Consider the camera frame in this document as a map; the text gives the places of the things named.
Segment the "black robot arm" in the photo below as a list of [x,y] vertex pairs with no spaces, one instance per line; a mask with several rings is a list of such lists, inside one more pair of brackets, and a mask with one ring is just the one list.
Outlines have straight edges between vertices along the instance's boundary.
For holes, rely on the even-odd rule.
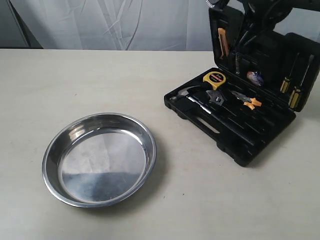
[[242,0],[241,3],[244,15],[236,31],[239,38],[255,38],[273,30],[293,9],[286,0]]

